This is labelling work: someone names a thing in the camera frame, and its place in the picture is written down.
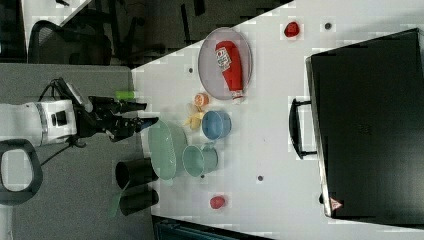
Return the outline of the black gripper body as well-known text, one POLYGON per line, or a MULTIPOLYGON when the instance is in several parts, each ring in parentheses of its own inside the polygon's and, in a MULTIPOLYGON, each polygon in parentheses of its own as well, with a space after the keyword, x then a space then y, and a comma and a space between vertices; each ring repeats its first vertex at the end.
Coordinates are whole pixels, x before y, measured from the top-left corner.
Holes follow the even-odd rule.
POLYGON ((88 102, 92 110, 85 109, 85 105, 78 101, 73 102, 76 116, 77 136, 88 138, 96 133, 105 133, 111 142, 117 142, 134 134, 133 118, 122 117, 119 113, 121 102, 110 97, 90 96, 88 102))

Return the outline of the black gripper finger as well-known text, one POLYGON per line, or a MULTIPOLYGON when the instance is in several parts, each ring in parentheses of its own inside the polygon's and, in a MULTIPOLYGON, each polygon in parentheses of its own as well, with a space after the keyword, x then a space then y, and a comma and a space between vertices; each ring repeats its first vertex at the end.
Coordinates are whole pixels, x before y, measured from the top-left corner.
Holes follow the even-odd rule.
POLYGON ((136 117, 133 119, 135 132, 141 132, 143 129, 146 129, 159 121, 158 117, 151 118, 139 118, 136 117))
POLYGON ((121 102, 118 112, 127 113, 133 111, 144 111, 147 107, 146 103, 137 103, 137 102, 121 102))

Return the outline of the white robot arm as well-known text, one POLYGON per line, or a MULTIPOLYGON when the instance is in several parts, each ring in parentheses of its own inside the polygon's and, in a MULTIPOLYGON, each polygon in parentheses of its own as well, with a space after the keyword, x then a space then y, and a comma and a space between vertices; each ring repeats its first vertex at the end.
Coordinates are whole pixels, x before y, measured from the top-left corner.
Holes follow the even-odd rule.
POLYGON ((65 143, 76 146, 81 138, 106 134, 118 142, 156 124, 158 119, 127 118, 127 112, 146 108, 144 103, 116 102, 82 104, 75 100, 29 102, 1 106, 1 161, 18 163, 27 160, 31 175, 24 187, 16 190, 6 181, 10 172, 1 167, 1 203, 15 206, 34 197, 43 182, 42 163, 36 149, 44 145, 65 143))

